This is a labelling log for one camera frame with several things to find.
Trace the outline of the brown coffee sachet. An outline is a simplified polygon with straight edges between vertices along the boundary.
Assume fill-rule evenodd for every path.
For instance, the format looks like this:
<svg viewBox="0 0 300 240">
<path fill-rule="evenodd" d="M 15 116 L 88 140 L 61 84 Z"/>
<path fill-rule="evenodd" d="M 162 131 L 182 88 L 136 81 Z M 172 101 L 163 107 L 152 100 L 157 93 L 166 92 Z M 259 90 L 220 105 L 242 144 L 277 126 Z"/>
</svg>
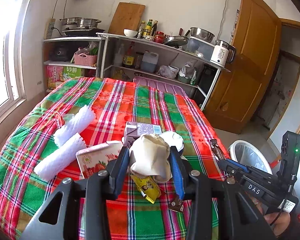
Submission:
<svg viewBox="0 0 300 240">
<path fill-rule="evenodd" d="M 173 212 L 183 213 L 184 211 L 183 201 L 179 199 L 178 195 L 176 195 L 174 200 L 170 202 L 170 204 L 168 205 L 168 209 Z"/>
<path fill-rule="evenodd" d="M 227 180 L 229 177 L 231 177 L 231 175 L 228 173 L 229 162 L 224 156 L 223 151 L 219 147 L 216 139 L 210 140 L 210 146 L 211 146 L 211 151 L 215 155 L 217 165 L 219 169 L 223 172 L 223 175 L 225 176 L 225 180 Z"/>
</svg>

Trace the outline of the purple milk carton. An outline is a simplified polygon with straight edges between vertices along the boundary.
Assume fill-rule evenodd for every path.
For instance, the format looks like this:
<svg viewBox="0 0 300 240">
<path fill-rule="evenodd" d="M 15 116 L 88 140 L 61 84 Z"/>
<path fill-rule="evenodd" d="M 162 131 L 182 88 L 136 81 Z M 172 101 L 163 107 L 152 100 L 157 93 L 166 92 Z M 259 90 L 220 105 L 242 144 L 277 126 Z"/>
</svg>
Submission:
<svg viewBox="0 0 300 240">
<path fill-rule="evenodd" d="M 145 124 L 141 122 L 126 122 L 124 136 L 122 143 L 124 146 L 130 148 L 133 142 L 136 141 L 143 134 L 158 134 L 162 133 L 159 125 Z"/>
</svg>

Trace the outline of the colourful plaid tablecloth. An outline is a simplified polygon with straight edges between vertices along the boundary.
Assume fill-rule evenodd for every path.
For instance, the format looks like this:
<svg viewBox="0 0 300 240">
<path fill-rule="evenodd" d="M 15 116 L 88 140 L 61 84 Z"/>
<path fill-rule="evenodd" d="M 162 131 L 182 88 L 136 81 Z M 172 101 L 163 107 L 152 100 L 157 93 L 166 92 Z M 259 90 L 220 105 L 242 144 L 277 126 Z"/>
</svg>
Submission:
<svg viewBox="0 0 300 240">
<path fill-rule="evenodd" d="M 210 147 L 218 136 L 193 100 L 110 78 L 71 79 L 21 120 L 0 152 L 0 231 L 9 239 L 21 236 L 62 179 L 81 178 L 76 162 L 49 182 L 33 170 L 57 149 L 55 114 L 75 114 L 83 106 L 96 114 L 81 133 L 87 146 L 121 140 L 129 121 L 155 124 L 183 137 L 184 155 L 194 169 L 223 179 Z M 185 202 L 183 213 L 173 212 L 168 208 L 175 196 L 173 183 L 160 184 L 160 189 L 161 196 L 152 204 L 131 178 L 125 179 L 118 199 L 107 202 L 112 239 L 185 239 L 191 203 Z"/>
</svg>

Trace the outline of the strawberry milk carton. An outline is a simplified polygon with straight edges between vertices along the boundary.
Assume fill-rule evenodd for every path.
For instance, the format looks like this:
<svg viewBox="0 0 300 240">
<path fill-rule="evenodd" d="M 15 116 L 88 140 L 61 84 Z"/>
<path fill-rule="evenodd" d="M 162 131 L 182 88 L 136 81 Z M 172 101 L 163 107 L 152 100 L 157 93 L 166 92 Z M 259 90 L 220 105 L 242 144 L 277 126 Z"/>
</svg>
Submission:
<svg viewBox="0 0 300 240">
<path fill-rule="evenodd" d="M 100 170 L 105 170 L 108 163 L 116 160 L 123 144 L 121 141 L 107 141 L 79 150 L 76 159 L 84 179 Z"/>
</svg>

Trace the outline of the yellow snack wrapper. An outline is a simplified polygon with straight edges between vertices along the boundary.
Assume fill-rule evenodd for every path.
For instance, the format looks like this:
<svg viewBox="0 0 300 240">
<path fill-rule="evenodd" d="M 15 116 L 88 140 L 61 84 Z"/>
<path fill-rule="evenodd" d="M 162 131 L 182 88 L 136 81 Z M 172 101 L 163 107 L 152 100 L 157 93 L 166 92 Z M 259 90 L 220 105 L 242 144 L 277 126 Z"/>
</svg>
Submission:
<svg viewBox="0 0 300 240">
<path fill-rule="evenodd" d="M 150 203 L 154 204 L 155 201 L 161 196 L 161 190 L 157 183 L 151 177 L 140 178 L 135 175 L 130 175 L 137 189 Z"/>
</svg>

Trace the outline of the grey metal shelf rack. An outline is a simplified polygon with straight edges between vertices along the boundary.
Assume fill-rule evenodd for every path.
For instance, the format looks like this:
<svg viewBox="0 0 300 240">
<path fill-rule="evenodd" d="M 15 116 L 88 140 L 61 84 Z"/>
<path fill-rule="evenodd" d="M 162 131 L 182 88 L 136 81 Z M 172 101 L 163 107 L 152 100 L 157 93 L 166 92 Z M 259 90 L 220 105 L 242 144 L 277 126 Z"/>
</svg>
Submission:
<svg viewBox="0 0 300 240">
<path fill-rule="evenodd" d="M 123 65 L 123 58 L 131 42 L 135 42 L 132 67 Z M 145 51 L 159 54 L 154 73 L 140 69 Z M 74 63 L 74 54 L 97 55 L 93 67 Z M 133 81 L 141 76 L 180 86 L 188 97 L 204 109 L 221 71 L 225 67 L 176 49 L 138 38 L 97 33 L 95 36 L 65 36 L 43 41 L 43 64 L 46 66 L 47 87 L 53 90 L 59 83 L 79 76 L 111 77 Z"/>
</svg>

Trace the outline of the pink storage box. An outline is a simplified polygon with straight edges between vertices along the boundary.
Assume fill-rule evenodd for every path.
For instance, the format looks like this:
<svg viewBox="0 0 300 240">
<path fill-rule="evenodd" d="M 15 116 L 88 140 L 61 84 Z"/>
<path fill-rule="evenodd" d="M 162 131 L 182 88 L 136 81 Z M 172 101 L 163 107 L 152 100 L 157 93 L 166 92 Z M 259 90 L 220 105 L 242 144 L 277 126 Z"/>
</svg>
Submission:
<svg viewBox="0 0 300 240">
<path fill-rule="evenodd" d="M 183 90 L 180 86 L 172 85 L 163 81 L 153 80 L 146 77 L 136 76 L 133 79 L 134 83 L 137 83 L 142 86 L 148 86 L 155 88 L 161 92 L 175 94 L 175 95 L 181 95 L 181 96 L 187 96 L 185 93 L 185 90 Z"/>
</svg>

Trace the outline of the white electric kettle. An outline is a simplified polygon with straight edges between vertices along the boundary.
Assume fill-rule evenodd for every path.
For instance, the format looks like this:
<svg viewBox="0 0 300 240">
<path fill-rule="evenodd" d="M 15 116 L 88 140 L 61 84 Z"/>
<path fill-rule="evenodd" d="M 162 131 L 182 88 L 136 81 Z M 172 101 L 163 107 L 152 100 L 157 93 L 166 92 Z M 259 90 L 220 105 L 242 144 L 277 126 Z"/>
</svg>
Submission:
<svg viewBox="0 0 300 240">
<path fill-rule="evenodd" d="M 217 40 L 214 46 L 210 61 L 225 67 L 225 65 L 231 64 L 236 56 L 236 48 L 223 40 Z"/>
</svg>

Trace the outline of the wooden door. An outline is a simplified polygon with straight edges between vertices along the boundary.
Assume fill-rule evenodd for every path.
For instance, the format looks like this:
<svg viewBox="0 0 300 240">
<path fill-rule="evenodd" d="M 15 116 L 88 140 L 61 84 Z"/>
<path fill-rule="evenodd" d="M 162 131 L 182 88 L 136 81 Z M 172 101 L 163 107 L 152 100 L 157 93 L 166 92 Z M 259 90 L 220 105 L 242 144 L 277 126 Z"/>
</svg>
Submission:
<svg viewBox="0 0 300 240">
<path fill-rule="evenodd" d="M 236 56 L 221 72 L 204 109 L 213 128 L 241 133 L 257 110 L 273 75 L 282 23 L 263 0 L 241 0 L 232 41 Z"/>
</svg>

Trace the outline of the steel mixing bowl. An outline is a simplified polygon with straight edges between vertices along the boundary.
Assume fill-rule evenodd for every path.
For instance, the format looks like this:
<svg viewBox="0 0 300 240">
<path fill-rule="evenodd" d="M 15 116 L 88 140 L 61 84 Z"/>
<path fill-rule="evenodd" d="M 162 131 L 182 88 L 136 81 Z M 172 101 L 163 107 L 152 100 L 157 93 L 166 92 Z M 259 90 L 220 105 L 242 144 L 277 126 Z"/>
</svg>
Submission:
<svg viewBox="0 0 300 240">
<path fill-rule="evenodd" d="M 192 37 L 198 38 L 200 40 L 211 42 L 215 35 L 205 29 L 197 28 L 197 27 L 191 27 L 190 28 L 190 34 Z"/>
</svg>

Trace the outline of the white plastic jug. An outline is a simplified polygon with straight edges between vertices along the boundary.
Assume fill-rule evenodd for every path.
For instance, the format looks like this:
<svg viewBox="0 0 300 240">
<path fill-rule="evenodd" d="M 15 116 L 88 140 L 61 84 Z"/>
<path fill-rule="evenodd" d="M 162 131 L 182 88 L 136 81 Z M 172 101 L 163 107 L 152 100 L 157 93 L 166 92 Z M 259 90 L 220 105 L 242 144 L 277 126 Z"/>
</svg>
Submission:
<svg viewBox="0 0 300 240">
<path fill-rule="evenodd" d="M 158 53 L 154 53 L 146 50 L 142 57 L 140 69 L 145 72 L 154 73 L 156 66 L 158 64 L 158 60 L 159 60 Z"/>
</svg>

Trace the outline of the steel wok pan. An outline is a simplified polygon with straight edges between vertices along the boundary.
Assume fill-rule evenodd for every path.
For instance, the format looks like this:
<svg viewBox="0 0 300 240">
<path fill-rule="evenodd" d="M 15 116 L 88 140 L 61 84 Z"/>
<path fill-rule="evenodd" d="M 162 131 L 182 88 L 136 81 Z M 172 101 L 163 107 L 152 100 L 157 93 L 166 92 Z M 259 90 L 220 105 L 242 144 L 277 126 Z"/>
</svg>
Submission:
<svg viewBox="0 0 300 240">
<path fill-rule="evenodd" d="M 189 38 L 183 35 L 183 28 L 179 29 L 179 35 L 169 36 L 164 39 L 164 45 L 179 48 L 188 43 Z"/>
</svg>

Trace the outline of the dark sauce bottle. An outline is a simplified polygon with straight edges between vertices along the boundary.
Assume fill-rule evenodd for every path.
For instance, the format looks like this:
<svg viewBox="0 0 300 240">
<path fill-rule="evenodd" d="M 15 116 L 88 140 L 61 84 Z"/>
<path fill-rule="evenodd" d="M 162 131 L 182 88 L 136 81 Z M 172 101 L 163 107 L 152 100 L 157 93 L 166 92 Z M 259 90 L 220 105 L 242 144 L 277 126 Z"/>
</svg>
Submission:
<svg viewBox="0 0 300 240">
<path fill-rule="evenodd" d="M 125 67 L 132 67 L 135 59 L 135 54 L 134 54 L 134 45 L 135 42 L 131 42 L 128 50 L 126 51 L 126 54 L 123 58 L 123 65 Z"/>
</svg>

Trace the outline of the pink plastic basket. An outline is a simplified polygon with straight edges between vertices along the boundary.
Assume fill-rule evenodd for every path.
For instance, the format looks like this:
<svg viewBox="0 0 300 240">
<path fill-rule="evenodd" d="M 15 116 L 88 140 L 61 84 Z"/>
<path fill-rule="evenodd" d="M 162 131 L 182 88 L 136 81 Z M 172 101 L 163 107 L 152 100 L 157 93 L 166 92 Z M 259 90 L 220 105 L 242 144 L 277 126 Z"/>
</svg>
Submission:
<svg viewBox="0 0 300 240">
<path fill-rule="evenodd" d="M 85 53 L 74 54 L 74 63 L 82 66 L 93 67 L 97 62 L 97 55 L 87 55 Z"/>
</svg>

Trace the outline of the white ceramic bowl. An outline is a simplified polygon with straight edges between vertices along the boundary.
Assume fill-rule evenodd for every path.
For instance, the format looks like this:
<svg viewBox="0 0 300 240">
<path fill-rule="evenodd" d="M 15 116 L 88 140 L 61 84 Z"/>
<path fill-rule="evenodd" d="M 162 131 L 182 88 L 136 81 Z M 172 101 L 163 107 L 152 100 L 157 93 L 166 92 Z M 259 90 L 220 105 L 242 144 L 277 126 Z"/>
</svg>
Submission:
<svg viewBox="0 0 300 240">
<path fill-rule="evenodd" d="M 138 32 L 130 29 L 124 29 L 123 33 L 126 37 L 136 37 Z"/>
</svg>

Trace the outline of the wooden cutting board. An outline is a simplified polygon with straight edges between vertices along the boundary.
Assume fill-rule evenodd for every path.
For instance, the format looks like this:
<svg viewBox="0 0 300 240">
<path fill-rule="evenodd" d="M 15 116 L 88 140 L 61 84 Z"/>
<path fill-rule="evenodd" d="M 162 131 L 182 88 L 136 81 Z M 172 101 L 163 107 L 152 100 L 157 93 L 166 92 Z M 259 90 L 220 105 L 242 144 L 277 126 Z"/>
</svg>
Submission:
<svg viewBox="0 0 300 240">
<path fill-rule="evenodd" d="M 143 4 L 120 2 L 111 20 L 108 33 L 123 35 L 125 29 L 136 31 L 145 8 Z"/>
</svg>

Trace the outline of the white power strip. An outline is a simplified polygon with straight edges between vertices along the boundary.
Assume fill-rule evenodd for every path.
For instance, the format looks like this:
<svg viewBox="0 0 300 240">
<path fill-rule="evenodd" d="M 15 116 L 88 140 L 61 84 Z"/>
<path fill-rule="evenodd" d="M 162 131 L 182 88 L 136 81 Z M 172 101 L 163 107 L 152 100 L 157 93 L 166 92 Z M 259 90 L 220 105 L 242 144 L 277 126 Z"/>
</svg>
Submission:
<svg viewBox="0 0 300 240">
<path fill-rule="evenodd" d="M 51 18 L 47 21 L 47 24 L 45 27 L 44 39 L 49 39 L 52 37 L 52 32 L 54 30 L 55 21 L 56 21 L 55 18 Z"/>
</svg>

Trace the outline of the stainless steel pot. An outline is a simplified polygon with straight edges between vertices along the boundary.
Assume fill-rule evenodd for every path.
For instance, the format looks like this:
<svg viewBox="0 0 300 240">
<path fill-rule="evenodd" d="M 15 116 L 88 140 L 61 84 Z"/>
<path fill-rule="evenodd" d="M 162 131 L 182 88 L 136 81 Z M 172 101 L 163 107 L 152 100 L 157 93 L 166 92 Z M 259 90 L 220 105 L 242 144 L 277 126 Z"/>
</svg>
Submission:
<svg viewBox="0 0 300 240">
<path fill-rule="evenodd" d="M 90 30 L 97 28 L 101 20 L 95 18 L 81 18 L 81 17 L 70 17 L 60 19 L 62 24 L 62 31 L 69 30 Z"/>
</svg>

